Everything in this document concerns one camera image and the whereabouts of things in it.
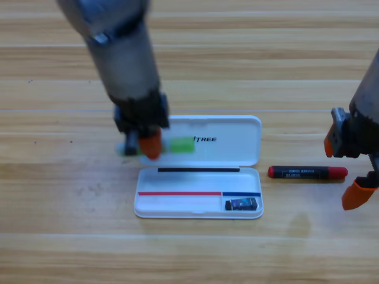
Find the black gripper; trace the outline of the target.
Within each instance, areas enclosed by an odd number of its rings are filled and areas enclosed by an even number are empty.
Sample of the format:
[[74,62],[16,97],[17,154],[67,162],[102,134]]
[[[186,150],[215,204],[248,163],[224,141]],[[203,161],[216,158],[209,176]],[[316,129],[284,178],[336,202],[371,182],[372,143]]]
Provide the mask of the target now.
[[373,168],[366,177],[356,178],[342,195],[342,208],[347,211],[365,204],[378,189],[378,122],[357,110],[348,113],[333,108],[331,114],[333,124],[323,141],[326,156],[356,159],[367,155]]
[[123,155],[143,154],[150,160],[160,157],[162,129],[169,128],[169,104],[164,93],[153,91],[144,98],[116,103],[114,121],[125,135],[121,145]]

